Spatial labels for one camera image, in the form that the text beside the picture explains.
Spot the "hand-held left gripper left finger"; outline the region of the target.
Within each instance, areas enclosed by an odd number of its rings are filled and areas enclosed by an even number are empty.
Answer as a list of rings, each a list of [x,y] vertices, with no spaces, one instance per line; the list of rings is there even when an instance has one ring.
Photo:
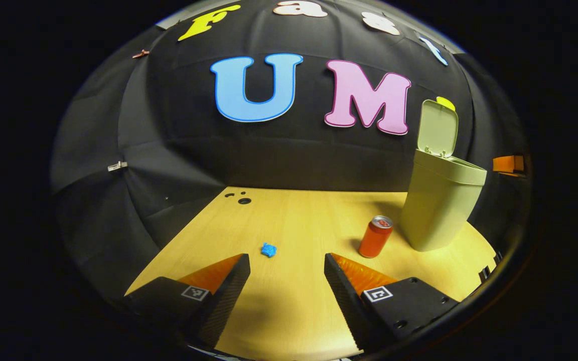
[[[122,310],[172,342],[214,348],[249,276],[248,254],[236,254],[179,279],[156,277],[122,297]]]

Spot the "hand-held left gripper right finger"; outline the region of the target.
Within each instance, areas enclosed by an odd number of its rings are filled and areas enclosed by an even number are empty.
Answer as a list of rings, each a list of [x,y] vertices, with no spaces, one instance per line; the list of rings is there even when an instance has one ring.
[[[366,353],[411,338],[459,304],[418,277],[397,280],[333,252],[324,256],[324,275]]]

